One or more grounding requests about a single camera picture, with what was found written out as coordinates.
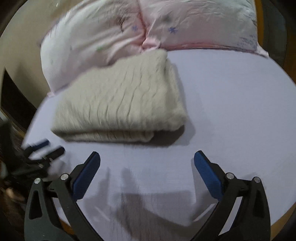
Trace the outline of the person's left hand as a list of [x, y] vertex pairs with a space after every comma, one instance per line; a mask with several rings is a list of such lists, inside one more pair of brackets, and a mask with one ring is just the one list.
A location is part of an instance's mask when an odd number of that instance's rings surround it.
[[6, 189], [6, 195], [8, 196], [8, 197], [10, 197], [10, 199], [12, 200], [12, 201], [14, 201], [14, 202], [20, 202], [20, 203], [22, 203], [22, 202], [24, 202], [24, 200], [25, 200], [25, 198], [22, 196], [22, 195], [20, 195], [18, 192], [15, 192], [13, 189], [11, 189], [11, 188], [7, 188]]

